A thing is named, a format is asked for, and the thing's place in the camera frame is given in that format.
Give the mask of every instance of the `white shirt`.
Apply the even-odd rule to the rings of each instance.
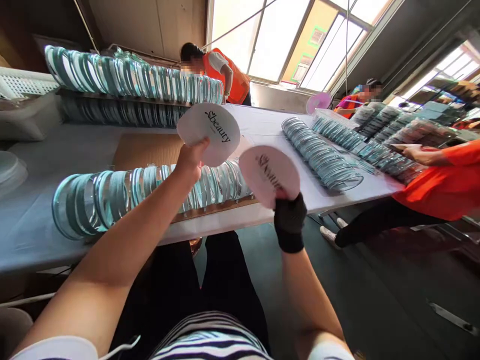
[[[229,62],[222,55],[215,51],[212,51],[210,54],[208,54],[208,62],[210,63],[210,66],[218,72],[222,70],[223,65],[229,66]]]

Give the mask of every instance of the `black glove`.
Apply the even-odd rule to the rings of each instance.
[[[307,216],[304,197],[299,193],[295,200],[275,200],[275,225],[276,236],[280,249],[286,253],[298,253],[304,248],[302,228]]]

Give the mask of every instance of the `person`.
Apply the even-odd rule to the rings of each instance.
[[[204,53],[197,45],[187,42],[181,47],[180,61],[182,68],[220,80],[224,102],[252,106],[250,78],[218,48]]]
[[[363,103],[379,97],[382,83],[376,79],[369,79],[365,85],[359,86],[359,92],[345,96],[335,107],[334,112],[350,119]]]
[[[463,129],[477,129],[480,124],[480,118],[471,118],[468,120],[459,120],[456,123],[454,123],[451,127],[454,129],[458,130],[463,130]]]
[[[157,248],[149,261],[149,273],[155,276],[145,283],[138,283],[141,276],[136,280],[199,180],[200,159],[208,144],[205,139],[183,145],[172,174],[90,249],[12,360],[103,360],[130,348],[121,353],[122,360],[271,359],[265,315],[235,232],[207,238],[201,288],[188,241]],[[274,227],[283,279],[300,324],[300,358],[353,360],[304,248],[307,210],[302,194],[293,201],[284,195],[278,192]],[[153,298],[132,298],[135,287],[145,284],[150,284]],[[135,311],[128,313],[130,306]],[[120,331],[125,325],[130,334]],[[131,334],[140,334],[140,339],[129,338]],[[127,344],[115,347],[123,341]]]
[[[321,226],[321,234],[336,249],[384,230],[459,220],[480,206],[480,139],[442,150],[412,146],[403,154],[428,168],[404,190],[362,212],[350,224],[338,218],[336,235]]]

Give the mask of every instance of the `orange shirt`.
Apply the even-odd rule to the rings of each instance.
[[[228,61],[228,66],[233,71],[233,79],[231,82],[231,90],[230,95],[228,96],[228,101],[232,104],[241,105],[250,91],[250,78],[248,75],[241,72],[234,62],[226,57],[219,49],[214,48],[212,52],[219,53],[225,60]],[[202,59],[206,74],[211,78],[220,80],[223,83],[223,88],[225,89],[225,76],[215,70],[212,65],[210,65],[209,54],[210,53],[206,53]]]
[[[431,166],[393,198],[419,213],[454,221],[480,207],[480,139],[442,152],[453,166]]]
[[[359,95],[358,95],[358,94],[345,96],[345,97],[338,103],[338,105],[335,107],[335,109],[334,109],[333,111],[334,111],[334,112],[337,112],[337,110],[338,110],[339,108],[342,108],[342,109],[355,109],[355,108],[359,108],[360,106],[362,106],[362,104],[360,104],[359,102],[360,102],[360,100],[359,100]],[[354,115],[354,113],[351,113],[351,114],[342,114],[342,116],[345,117],[345,118],[347,118],[347,119],[350,119],[353,115]]]

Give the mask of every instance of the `pink fan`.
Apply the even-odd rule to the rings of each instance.
[[[330,106],[332,97],[329,92],[319,92],[310,96],[306,102],[306,113],[313,114],[315,109],[326,109]]]

